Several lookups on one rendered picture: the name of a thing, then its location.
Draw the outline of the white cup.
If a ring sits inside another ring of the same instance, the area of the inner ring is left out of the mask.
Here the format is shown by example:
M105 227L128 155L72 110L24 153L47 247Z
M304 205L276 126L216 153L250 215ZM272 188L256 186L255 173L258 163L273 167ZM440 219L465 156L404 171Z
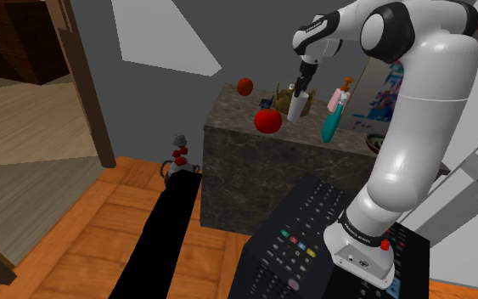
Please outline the white cup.
M301 91L298 95L293 93L289 111L287 113L287 120L295 122L301 117L301 112L303 111L305 104L309 98L307 92Z

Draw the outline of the golden spiky basket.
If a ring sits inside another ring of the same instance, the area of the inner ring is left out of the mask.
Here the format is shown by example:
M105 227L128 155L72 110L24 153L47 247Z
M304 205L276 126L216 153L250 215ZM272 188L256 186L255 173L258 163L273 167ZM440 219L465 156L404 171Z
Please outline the golden spiky basket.
M275 93L275 98L273 101L273 108L280 113L287 115L290 109L290 102L292 95L295 91L295 84L291 83L288 88L286 89L277 89ZM307 116L312 108L312 103L315 99L317 93L317 89L314 88L309 94L307 98L307 102L304 105L304 108L301 112L301 117Z

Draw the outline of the pink dispenser with orange pump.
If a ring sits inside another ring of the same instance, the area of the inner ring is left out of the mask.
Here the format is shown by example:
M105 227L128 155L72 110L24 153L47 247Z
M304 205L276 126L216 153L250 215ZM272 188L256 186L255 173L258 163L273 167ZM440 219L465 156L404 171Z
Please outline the pink dispenser with orange pump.
M339 104L342 107L345 107L346 101L351 96L349 90L352 83L354 83L354 80L351 77L346 77L345 83L340 88L335 90L328 103L328 109L330 113L334 113Z

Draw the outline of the teal bottle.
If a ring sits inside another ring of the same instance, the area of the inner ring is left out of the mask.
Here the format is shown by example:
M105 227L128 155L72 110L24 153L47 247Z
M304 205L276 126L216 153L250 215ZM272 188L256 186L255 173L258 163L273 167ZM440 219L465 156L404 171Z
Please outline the teal bottle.
M328 115L328 117L326 118L321 130L321 138L325 143L329 143L332 137L335 135L335 131L339 125L343 108L343 104L338 103L336 105L335 111Z

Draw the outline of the large red tomato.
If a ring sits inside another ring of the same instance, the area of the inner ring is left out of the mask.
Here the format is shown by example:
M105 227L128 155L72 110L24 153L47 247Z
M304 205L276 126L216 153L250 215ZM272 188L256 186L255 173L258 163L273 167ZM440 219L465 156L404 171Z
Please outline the large red tomato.
M254 124L260 133L271 134L282 126L282 116L275 109L262 109L256 113Z

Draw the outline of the small orange-red tomato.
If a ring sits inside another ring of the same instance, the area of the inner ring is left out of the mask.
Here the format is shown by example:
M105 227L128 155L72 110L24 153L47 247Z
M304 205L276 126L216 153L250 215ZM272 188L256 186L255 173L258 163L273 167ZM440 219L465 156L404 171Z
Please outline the small orange-red tomato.
M237 92L241 96L248 96L253 91L253 81L247 77L239 79L237 83Z

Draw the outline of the dark bowl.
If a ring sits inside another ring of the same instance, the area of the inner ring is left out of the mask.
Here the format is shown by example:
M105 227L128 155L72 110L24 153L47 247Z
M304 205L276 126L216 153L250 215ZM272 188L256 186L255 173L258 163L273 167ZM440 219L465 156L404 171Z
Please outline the dark bowl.
M366 136L366 145L372 150L375 154L380 152L380 148L385 140L385 135L382 134L368 134Z

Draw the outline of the dark marble counter block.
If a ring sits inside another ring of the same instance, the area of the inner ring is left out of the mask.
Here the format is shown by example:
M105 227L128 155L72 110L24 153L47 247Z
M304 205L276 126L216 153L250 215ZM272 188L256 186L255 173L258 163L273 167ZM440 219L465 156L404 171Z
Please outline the dark marble counter block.
M224 84L204 125L200 223L253 234L308 172L354 197L377 155L363 133L339 129L325 143L320 136L329 110L316 100L307 116L284 121L274 134L256 130L254 117L272 92L243 97Z

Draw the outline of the white and red teapot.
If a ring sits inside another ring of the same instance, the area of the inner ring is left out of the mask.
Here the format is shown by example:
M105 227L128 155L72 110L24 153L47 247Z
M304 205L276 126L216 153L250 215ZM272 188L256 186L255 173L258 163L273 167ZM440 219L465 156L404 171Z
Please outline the white and red teapot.
M173 160L164 161L160 166L160 176L164 180L164 185L167 185L171 175L175 172L186 170L193 173L201 171L199 165L193 165L188 162L186 154L188 153L187 139L182 134L176 134L172 142L177 147L172 152Z

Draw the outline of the black patterned robot stand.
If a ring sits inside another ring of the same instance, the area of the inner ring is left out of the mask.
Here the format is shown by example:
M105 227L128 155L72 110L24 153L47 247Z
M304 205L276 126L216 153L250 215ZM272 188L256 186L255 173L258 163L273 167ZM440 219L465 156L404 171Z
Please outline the black patterned robot stand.
M389 230L395 273L385 290L333 264L323 241L349 198L310 173L246 242L228 299L430 299L430 242Z

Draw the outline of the dark wooden chest of drawers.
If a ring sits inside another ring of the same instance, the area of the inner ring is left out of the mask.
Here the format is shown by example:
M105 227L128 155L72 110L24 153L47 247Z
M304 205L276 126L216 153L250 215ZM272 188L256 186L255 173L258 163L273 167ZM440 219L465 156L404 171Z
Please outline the dark wooden chest of drawers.
M0 78L42 85L69 74L42 0L0 0Z

